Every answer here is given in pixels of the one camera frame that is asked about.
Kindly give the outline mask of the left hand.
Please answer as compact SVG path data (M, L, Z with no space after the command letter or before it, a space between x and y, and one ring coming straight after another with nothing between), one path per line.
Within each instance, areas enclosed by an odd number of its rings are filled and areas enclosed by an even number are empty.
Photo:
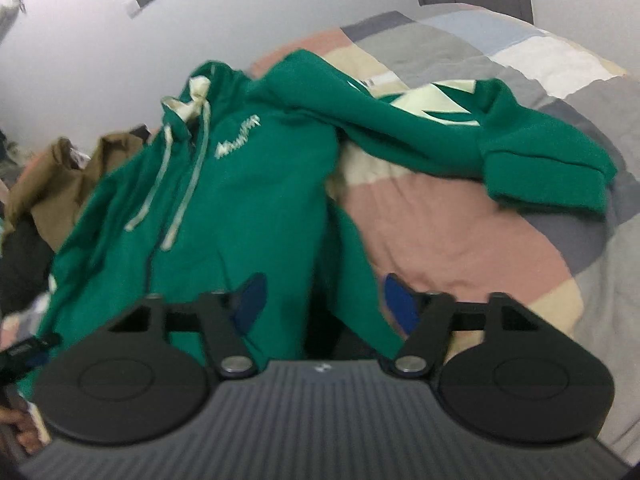
M14 427L16 440L27 454L34 454L42 449L38 429L28 411L2 406L0 422Z

